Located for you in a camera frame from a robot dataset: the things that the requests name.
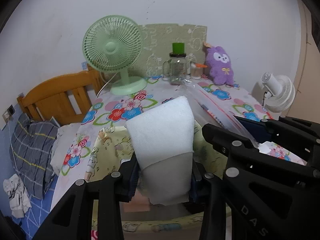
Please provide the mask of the clear plastic zip bag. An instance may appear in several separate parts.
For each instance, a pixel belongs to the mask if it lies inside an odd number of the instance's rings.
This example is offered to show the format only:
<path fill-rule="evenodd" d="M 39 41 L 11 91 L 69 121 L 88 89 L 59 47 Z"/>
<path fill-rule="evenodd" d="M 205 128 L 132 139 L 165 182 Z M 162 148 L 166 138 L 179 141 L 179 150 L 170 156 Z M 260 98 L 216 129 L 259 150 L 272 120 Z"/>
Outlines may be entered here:
<path fill-rule="evenodd" d="M 184 79 L 180 92 L 188 99 L 195 120 L 201 126 L 207 123 L 220 126 L 237 135 L 246 137 L 255 148 L 258 148 L 258 142 L 240 121 L 226 107 L 222 107 L 212 94 L 206 92 L 197 83 Z"/>

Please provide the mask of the white foam sheet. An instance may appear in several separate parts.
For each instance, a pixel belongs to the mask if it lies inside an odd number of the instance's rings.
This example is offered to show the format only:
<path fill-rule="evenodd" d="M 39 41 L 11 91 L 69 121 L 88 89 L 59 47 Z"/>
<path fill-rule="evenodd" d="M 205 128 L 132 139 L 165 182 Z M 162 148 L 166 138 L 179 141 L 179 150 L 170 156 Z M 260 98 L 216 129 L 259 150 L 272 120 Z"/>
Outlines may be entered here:
<path fill-rule="evenodd" d="M 173 205 L 189 200 L 194 124 L 185 96 L 125 123 L 151 204 Z"/>

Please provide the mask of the beige wooden door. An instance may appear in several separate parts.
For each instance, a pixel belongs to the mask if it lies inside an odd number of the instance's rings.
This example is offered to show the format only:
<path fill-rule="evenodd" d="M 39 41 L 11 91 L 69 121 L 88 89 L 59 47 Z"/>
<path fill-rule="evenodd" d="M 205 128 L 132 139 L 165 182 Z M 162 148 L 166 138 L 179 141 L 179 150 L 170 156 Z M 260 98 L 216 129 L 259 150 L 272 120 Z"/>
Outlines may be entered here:
<path fill-rule="evenodd" d="M 301 44 L 294 85 L 296 97 L 289 115 L 319 123 L 319 50 L 312 36 L 312 17 L 302 0 L 298 1 Z"/>

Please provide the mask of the white standing fan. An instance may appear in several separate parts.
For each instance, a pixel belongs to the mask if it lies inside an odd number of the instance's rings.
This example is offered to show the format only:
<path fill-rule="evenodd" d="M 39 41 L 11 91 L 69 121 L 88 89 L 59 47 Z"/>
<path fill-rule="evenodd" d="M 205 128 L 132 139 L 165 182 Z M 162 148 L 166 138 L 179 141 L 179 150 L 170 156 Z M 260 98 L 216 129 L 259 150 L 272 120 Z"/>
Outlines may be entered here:
<path fill-rule="evenodd" d="M 266 89 L 263 105 L 271 112 L 282 113 L 292 105 L 296 90 L 288 76 L 274 76 L 272 73 L 265 72 L 261 77 L 261 83 Z"/>

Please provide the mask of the crumpled white cloth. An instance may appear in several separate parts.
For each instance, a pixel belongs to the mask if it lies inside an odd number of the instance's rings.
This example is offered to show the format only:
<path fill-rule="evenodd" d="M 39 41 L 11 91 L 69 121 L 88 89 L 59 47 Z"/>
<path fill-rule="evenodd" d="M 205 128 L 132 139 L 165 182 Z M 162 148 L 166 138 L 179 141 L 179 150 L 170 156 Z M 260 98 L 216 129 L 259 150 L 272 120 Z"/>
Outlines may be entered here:
<path fill-rule="evenodd" d="M 27 189 L 21 178 L 14 174 L 3 181 L 3 190 L 8 195 L 11 214 L 19 219 L 31 208 Z"/>

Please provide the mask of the floral tablecloth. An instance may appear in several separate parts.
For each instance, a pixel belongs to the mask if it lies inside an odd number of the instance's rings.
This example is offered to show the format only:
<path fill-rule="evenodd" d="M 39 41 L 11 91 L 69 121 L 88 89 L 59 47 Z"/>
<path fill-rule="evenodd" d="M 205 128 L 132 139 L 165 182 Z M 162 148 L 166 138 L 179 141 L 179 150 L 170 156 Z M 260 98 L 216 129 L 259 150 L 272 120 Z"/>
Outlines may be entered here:
<path fill-rule="evenodd" d="M 59 177 L 53 193 L 51 211 L 77 179 L 87 180 L 85 175 L 88 162 L 101 129 L 124 127 L 127 120 L 181 95 L 180 86 L 172 86 L 159 76 L 150 77 L 146 81 L 146 88 L 135 94 L 117 96 L 110 92 L 101 93 L 92 103 L 81 126 L 80 123 L 72 123 L 58 129 L 60 135 L 62 128 L 66 131 L 66 128 L 73 127 L 74 135 L 67 137 L 67 132 L 64 132 L 57 142 L 52 158 L 51 165 L 57 174 L 59 172 Z M 222 107 L 226 107 L 236 116 L 254 121 L 272 119 L 268 111 L 239 84 L 217 86 L 206 78 L 192 79 L 192 82 L 212 94 Z"/>

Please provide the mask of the yellow cartoon fabric storage box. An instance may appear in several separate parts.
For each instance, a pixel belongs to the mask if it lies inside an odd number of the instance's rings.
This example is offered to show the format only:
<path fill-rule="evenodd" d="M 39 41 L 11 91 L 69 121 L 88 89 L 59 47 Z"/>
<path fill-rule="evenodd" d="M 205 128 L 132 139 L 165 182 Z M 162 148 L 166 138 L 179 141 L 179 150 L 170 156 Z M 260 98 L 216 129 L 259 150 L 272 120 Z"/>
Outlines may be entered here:
<path fill-rule="evenodd" d="M 204 140 L 199 124 L 195 124 L 193 148 L 196 162 L 203 164 L 207 172 L 222 176 L 227 159 Z M 89 182 L 103 179 L 119 170 L 132 154 L 133 147 L 125 127 L 104 127 L 95 141 L 85 178 Z M 148 198 L 141 178 L 135 191 L 137 194 Z M 125 239 L 198 239 L 200 235 L 203 211 L 194 203 L 167 206 L 150 203 L 147 212 L 124 212 L 123 204 L 120 204 L 120 211 Z"/>

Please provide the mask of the grey plaid pillow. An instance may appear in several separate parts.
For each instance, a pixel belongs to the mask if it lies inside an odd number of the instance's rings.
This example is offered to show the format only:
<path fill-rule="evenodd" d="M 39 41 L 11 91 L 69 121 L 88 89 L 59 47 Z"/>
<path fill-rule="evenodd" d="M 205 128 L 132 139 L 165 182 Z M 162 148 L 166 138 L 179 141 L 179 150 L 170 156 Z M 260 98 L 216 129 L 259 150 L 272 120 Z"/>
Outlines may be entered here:
<path fill-rule="evenodd" d="M 58 126 L 52 121 L 35 121 L 19 116 L 11 136 L 10 158 L 28 194 L 43 199 L 55 172 L 50 164 Z"/>

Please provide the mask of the purple plush bunny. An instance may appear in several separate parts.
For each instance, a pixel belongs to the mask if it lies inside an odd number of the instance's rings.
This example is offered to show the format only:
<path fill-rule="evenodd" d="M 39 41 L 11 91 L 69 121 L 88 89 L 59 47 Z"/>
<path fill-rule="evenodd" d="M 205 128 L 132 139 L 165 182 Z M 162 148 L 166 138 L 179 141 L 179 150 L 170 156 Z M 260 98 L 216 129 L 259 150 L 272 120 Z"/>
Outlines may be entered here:
<path fill-rule="evenodd" d="M 209 76 L 215 85 L 234 85 L 234 72 L 231 59 L 221 46 L 204 43 L 206 49 L 205 63 L 209 68 Z"/>

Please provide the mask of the cotton swab jar orange lid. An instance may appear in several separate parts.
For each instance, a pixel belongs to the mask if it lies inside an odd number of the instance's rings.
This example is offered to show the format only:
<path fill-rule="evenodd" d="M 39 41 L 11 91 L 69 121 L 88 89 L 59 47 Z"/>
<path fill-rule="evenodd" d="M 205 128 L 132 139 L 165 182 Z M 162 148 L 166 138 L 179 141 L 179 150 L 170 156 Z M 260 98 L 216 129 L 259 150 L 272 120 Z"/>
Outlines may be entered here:
<path fill-rule="evenodd" d="M 203 75 L 204 69 L 207 68 L 205 64 L 190 63 L 190 77 L 195 80 L 199 80 Z"/>

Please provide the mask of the glass mug jar green lid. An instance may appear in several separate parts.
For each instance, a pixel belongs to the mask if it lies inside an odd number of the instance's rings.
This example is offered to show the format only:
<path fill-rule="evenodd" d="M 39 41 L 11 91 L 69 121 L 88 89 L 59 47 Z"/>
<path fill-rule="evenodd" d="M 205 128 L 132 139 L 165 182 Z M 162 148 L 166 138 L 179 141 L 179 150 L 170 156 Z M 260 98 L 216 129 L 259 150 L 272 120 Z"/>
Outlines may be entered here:
<path fill-rule="evenodd" d="M 172 52 L 169 59 L 163 62 L 163 77 L 171 85 L 178 86 L 184 83 L 187 78 L 188 61 L 185 53 L 184 43 L 172 44 Z"/>

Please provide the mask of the green patterned backboard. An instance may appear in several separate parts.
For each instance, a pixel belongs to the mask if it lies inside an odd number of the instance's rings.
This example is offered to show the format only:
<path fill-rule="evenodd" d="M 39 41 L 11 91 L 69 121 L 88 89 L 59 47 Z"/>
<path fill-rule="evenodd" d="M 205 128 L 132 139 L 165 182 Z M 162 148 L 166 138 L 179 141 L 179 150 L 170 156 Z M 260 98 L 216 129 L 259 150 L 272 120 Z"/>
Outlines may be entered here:
<path fill-rule="evenodd" d="M 173 43 L 183 43 L 187 60 L 204 63 L 203 42 L 207 39 L 207 27 L 193 24 L 141 25 L 143 46 L 136 63 L 130 68 L 134 75 L 143 77 L 162 74 L 163 62 L 169 59 Z"/>

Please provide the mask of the green desk fan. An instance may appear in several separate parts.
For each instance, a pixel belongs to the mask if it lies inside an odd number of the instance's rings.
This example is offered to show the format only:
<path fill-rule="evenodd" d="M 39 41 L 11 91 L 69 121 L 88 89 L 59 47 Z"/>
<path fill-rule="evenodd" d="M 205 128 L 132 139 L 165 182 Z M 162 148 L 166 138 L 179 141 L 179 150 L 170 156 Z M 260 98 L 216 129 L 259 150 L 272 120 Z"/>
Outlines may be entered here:
<path fill-rule="evenodd" d="M 137 23 L 125 16 L 108 15 L 94 22 L 82 41 L 82 52 L 95 70 L 120 74 L 110 89 L 114 95 L 129 95 L 143 90 L 147 83 L 130 76 L 128 68 L 139 58 L 143 41 Z"/>

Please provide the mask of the wall power socket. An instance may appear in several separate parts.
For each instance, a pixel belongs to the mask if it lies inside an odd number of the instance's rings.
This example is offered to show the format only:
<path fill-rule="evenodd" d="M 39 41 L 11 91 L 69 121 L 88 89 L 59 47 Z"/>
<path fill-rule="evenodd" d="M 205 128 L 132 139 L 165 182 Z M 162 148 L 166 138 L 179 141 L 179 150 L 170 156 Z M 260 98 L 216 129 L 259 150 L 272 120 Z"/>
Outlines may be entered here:
<path fill-rule="evenodd" d="M 14 115 L 14 113 L 15 113 L 15 109 L 13 105 L 10 105 L 2 115 L 5 123 L 7 123 L 10 120 L 10 118 Z"/>

